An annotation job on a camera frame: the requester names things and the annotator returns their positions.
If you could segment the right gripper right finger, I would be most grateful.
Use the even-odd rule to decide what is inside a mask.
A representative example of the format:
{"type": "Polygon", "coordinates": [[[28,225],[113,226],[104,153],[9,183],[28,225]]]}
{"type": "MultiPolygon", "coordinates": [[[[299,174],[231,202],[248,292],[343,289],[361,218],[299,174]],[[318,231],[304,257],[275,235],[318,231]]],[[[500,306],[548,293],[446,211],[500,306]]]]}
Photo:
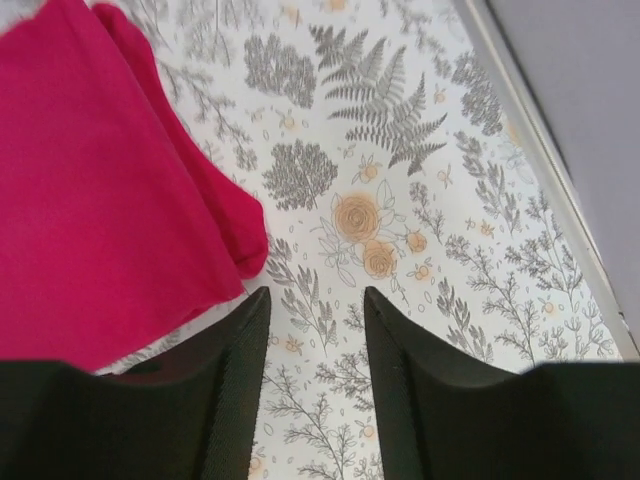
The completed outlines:
{"type": "Polygon", "coordinates": [[[409,320],[377,289],[364,320],[388,479],[635,479],[639,366],[490,366],[409,320]]]}

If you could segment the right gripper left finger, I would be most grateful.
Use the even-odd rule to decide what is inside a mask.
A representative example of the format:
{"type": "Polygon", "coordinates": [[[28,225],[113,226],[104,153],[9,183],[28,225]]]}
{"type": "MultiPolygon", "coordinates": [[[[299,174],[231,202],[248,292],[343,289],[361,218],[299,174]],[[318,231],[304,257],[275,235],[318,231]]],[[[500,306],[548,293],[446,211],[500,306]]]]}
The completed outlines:
{"type": "Polygon", "coordinates": [[[269,335],[259,288],[217,323],[119,375],[1,366],[5,479],[244,479],[269,335]]]}

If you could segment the magenta t shirt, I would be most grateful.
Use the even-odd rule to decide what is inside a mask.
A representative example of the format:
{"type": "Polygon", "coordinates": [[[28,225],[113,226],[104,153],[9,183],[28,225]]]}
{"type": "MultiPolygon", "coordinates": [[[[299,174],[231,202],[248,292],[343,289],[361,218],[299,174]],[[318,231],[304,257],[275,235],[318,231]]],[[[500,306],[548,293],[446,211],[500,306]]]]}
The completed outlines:
{"type": "Polygon", "coordinates": [[[260,203],[184,130],[109,4],[48,1],[1,38],[1,356],[94,371],[243,293],[260,203]]]}

